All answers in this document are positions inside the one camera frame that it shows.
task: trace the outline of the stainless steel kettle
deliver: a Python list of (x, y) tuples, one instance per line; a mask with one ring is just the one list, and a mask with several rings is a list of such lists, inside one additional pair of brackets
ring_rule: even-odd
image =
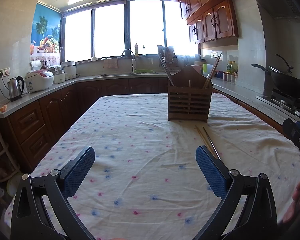
[[(22, 89), (20, 89), (19, 80), (21, 80)], [(25, 83), (22, 77), (11, 78), (8, 84), (10, 101), (13, 102), (21, 98)]]

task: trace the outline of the green bowl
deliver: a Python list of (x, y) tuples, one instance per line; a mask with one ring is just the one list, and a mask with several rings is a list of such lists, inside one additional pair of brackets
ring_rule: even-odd
[(138, 69), (133, 71), (133, 74), (153, 74), (154, 71), (150, 69)]

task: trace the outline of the dish towel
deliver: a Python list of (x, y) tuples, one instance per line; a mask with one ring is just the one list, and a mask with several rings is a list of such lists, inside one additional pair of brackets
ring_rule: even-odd
[(103, 68), (118, 68), (118, 58), (106, 58), (103, 63)]

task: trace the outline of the white countertop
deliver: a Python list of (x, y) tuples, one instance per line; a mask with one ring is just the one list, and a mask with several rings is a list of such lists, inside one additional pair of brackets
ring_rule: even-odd
[[(137, 78), (137, 77), (166, 77), (166, 73), (156, 73), (156, 74), (118, 74), (118, 75), (106, 75), (106, 76), (87, 76), (87, 77), (79, 77), (73, 80), (68, 80), (61, 84), (54, 84), (50, 88), (38, 91), (34, 93), (28, 93), (23, 95), (21, 99), (18, 99), (14, 102), (9, 102), (6, 105), (8, 106), (7, 110), (4, 113), (0, 112), (0, 118), (5, 118), (8, 115), (14, 113), (20, 108), (48, 95), (57, 90), (75, 84), (77, 82), (86, 82), (86, 81), (94, 81), (94, 80), (105, 80), (105, 79), (120, 79), (120, 78)], [(256, 96), (262, 96), (261, 94), (249, 90), (244, 87), (240, 87), (235, 85), (234, 83), (230, 83), (227, 81), (223, 81), (219, 78), (212, 79), (213, 88), (220, 90), (238, 100), (252, 106), (253, 108), (259, 110), (265, 115), (269, 116), (279, 124), (282, 124), (283, 121), (289, 116), (282, 111), (276, 109), (275, 107), (270, 106), (269, 104), (259, 100)]]

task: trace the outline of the blue gripper pad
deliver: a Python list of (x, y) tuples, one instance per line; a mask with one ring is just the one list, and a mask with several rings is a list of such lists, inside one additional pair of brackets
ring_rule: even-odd
[(228, 168), (221, 160), (216, 159), (204, 145), (197, 148), (195, 159), (213, 193), (224, 199), (232, 182)]
[(94, 163), (95, 153), (92, 147), (85, 147), (74, 160), (69, 161), (61, 170), (59, 177), (63, 184), (61, 190), (64, 198), (72, 197), (81, 185)]

